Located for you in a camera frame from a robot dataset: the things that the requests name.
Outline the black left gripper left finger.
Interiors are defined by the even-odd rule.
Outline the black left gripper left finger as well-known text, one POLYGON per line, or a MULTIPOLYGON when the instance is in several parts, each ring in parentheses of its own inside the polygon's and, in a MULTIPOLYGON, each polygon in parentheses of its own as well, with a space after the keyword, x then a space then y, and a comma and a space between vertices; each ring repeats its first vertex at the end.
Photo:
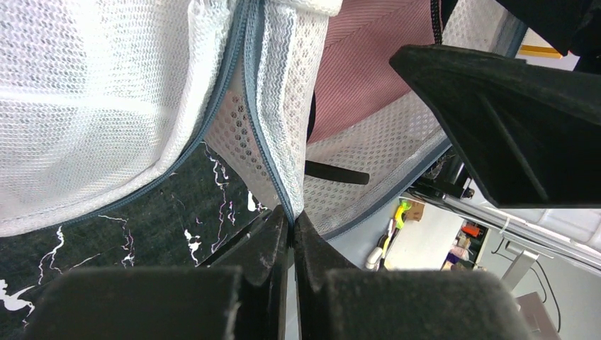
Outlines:
POLYGON ((209 266, 88 268, 55 280, 26 339, 282 339, 282 207, 209 266))

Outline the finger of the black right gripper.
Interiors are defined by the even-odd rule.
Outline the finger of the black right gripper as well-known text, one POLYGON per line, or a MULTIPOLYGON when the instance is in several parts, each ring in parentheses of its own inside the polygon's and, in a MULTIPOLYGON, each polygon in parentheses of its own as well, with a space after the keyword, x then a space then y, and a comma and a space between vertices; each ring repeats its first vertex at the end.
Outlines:
POLYGON ((356 185, 367 185, 370 180, 368 173, 313 161, 305 162, 305 175, 326 181, 356 185))
POLYGON ((446 45, 390 65, 431 109, 495 207, 600 206, 600 76, 446 45))

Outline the white mesh laundry bag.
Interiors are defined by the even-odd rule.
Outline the white mesh laundry bag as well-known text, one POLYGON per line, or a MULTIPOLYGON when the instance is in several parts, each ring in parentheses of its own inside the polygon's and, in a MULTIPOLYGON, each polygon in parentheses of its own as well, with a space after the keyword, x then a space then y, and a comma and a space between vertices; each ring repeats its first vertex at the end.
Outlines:
MULTIPOLYGON (((2 1, 1 235, 126 205, 200 143, 269 208, 330 238, 404 191, 449 147, 412 91, 310 142, 327 28, 343 1, 2 1), (314 161, 367 185, 305 175, 314 161)), ((434 43, 514 57, 526 26, 458 1, 434 43)))

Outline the pink bra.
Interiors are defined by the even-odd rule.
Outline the pink bra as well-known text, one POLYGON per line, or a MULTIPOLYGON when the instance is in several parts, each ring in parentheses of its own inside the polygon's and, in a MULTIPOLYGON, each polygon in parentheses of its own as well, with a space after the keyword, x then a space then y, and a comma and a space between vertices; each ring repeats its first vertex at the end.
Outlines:
POLYGON ((434 43, 432 1, 343 1, 327 28, 310 142, 331 137, 404 96, 389 65, 405 45, 434 43))

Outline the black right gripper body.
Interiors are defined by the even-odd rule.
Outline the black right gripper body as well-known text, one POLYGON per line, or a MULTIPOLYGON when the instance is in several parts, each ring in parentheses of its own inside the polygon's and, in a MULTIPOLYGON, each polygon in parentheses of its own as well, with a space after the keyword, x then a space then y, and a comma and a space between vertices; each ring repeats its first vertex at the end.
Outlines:
POLYGON ((566 56, 575 70, 600 72, 600 2, 593 0, 499 0, 501 6, 566 56))

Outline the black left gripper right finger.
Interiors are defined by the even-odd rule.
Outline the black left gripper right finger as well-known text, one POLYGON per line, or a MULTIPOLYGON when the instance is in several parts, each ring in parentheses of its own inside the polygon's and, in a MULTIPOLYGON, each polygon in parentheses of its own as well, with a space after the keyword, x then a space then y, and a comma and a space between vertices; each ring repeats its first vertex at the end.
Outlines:
POLYGON ((479 271, 364 271, 315 230, 293 227, 302 339, 529 339, 505 286, 479 271))

